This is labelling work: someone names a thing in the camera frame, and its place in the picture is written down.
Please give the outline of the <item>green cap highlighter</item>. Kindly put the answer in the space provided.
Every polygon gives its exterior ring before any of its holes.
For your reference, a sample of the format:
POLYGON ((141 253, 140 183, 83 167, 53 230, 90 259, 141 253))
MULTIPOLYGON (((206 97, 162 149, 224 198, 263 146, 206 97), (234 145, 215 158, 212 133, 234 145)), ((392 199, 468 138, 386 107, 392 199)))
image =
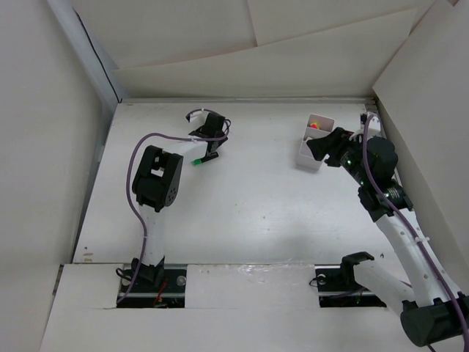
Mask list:
POLYGON ((216 159, 218 156, 219 156, 219 154, 217 152, 206 154, 203 158, 197 158, 196 160, 192 161, 192 164, 194 166, 198 166, 198 165, 201 165, 201 164, 206 163, 208 161, 211 161, 213 159, 216 159))

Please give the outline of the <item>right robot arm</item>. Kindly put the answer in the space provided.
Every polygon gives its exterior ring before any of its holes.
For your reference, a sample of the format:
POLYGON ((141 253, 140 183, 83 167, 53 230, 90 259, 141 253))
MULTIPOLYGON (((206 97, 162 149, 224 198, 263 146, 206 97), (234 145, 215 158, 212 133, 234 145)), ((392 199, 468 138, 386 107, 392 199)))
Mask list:
POLYGON ((365 287, 400 319, 407 338, 418 347, 461 336, 468 341, 468 296, 449 277, 418 224, 413 204, 394 179, 398 155, 381 136, 355 135, 336 128, 322 138, 307 138, 317 161, 343 167, 358 183, 358 197, 392 246, 409 282, 383 269, 367 252, 343 257, 339 280, 365 287))

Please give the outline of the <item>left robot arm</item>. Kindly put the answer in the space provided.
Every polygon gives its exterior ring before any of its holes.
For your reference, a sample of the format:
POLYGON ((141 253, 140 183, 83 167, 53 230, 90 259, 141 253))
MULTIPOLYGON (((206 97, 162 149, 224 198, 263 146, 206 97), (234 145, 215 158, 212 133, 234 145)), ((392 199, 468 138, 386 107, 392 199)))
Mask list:
POLYGON ((218 148, 228 140, 231 120, 209 109, 190 111, 185 119, 196 127, 186 137, 152 132, 135 146, 128 165, 131 176, 136 154, 151 137, 169 140, 167 148, 145 148, 133 180, 126 180, 128 204, 143 228, 141 254, 133 259, 133 278, 146 290, 157 290, 164 278, 164 234, 160 212, 177 197, 184 164, 200 165, 219 156, 218 148))

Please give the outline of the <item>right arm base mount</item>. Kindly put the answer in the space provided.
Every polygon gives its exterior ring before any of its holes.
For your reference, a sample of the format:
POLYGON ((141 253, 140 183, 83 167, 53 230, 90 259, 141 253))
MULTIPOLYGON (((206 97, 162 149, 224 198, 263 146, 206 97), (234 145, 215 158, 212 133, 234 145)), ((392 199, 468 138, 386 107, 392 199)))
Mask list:
POLYGON ((386 308, 366 287, 355 281, 353 269, 356 265, 374 260, 367 252, 356 252, 344 256, 339 264, 315 264, 314 278, 309 282, 318 292, 320 308, 386 308))

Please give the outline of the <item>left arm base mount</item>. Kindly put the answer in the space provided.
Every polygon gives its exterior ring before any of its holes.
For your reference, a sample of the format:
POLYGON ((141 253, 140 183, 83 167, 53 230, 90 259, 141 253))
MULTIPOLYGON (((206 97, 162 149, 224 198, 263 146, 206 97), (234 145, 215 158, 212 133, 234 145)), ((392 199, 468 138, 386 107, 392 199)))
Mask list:
POLYGON ((133 286, 130 286, 137 259, 124 268, 117 268, 120 278, 117 308, 179 309, 185 307, 187 265, 141 265, 133 286))

